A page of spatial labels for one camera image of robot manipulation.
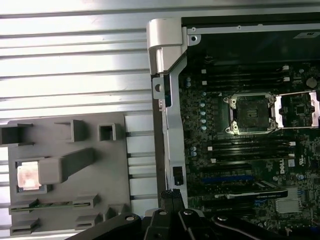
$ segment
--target gray plastic shroud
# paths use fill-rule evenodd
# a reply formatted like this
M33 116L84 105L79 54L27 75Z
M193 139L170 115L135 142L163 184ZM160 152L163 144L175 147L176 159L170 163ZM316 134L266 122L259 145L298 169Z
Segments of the gray plastic shroud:
M23 128L20 142L33 144L19 145L19 141L7 141L12 143L8 145L11 208L32 206L34 201L89 203L82 207L14 212L11 215L11 235L84 229L106 219L104 216L110 206L130 207L126 128L122 113L15 120L9 126ZM58 159L61 169L50 166L52 158ZM38 191L17 192L17 164L30 160L39 162L40 182L51 186L51 191L42 194ZM54 172L51 180L46 175L50 169Z

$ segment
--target pcie slot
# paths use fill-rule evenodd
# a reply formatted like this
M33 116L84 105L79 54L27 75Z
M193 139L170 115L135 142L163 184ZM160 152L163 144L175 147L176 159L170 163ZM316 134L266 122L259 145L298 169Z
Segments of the pcie slot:
M237 199L223 199L223 200L202 200L201 205L207 209L222 211L223 209L243 209L252 208L253 201L241 201Z
M255 178L252 175L234 175L234 176L217 176L204 177L201 182L204 184L219 184L222 182L238 182L238 181L253 181Z
M248 163L230 164L230 165L215 165L201 167L200 171L203 173L217 173L217 172L231 172L231 171L246 171L251 170L252 166Z
M253 209L240 209L240 210L230 210L230 211L204 211L203 214L206 218L212 218L216 214L219 215L232 215L237 217L248 217L255 215L255 211Z

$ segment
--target circuit board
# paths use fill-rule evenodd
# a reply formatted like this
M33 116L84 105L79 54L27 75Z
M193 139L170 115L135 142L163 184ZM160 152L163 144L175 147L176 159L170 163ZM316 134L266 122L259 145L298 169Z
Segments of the circuit board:
M320 62L201 68L179 76L188 207L271 231L320 225L320 130L310 97L319 96ZM282 95L282 127L268 94ZM230 133L232 120L242 132Z

